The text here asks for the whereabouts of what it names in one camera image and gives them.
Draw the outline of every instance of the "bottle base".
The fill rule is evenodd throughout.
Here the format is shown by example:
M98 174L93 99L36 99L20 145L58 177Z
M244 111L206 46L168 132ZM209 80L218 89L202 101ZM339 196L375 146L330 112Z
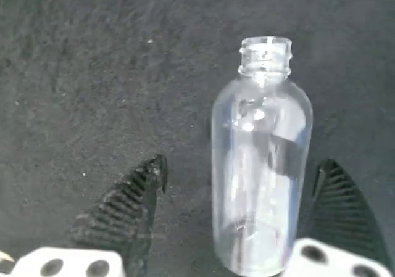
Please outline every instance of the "bottle base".
M271 277L284 269L278 238L272 226L241 220L221 232L215 252L223 266L239 276Z

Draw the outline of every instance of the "bottle body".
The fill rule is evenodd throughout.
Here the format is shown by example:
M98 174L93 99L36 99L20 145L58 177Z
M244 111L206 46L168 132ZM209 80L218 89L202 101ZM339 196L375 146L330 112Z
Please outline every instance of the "bottle body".
M312 129L304 92L286 75L240 75L212 110L215 251L241 276L273 276L297 228Z

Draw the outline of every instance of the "bottle shoulder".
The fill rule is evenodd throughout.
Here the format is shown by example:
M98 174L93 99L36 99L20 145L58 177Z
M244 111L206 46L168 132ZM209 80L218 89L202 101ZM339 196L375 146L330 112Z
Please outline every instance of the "bottle shoulder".
M288 99L297 103L307 117L312 117L312 105L307 94L292 81L286 80L275 86L261 87L253 81L235 79L218 94L214 105L228 105L230 102L255 101L260 98Z

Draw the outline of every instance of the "screw hole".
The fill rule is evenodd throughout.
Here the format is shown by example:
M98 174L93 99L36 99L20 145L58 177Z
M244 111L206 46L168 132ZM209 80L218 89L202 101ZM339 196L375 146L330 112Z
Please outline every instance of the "screw hole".
M91 263L86 271L87 277L105 277L110 271L110 265L105 260Z
M48 263L43 265L40 274L44 277L51 277L58 274L63 267L63 261L59 258L50 260Z
M326 263L326 255L317 247L305 246L302 255L317 263Z
M364 265L355 266L353 269L353 273L358 277L379 277L379 274L376 273L375 270Z

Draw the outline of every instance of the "bottle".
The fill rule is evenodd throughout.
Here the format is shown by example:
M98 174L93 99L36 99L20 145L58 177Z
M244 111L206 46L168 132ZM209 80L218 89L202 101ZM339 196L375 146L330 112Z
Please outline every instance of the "bottle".
M212 109L214 247L237 275L273 276L296 235L312 108L288 80L289 39L246 38L240 53Z

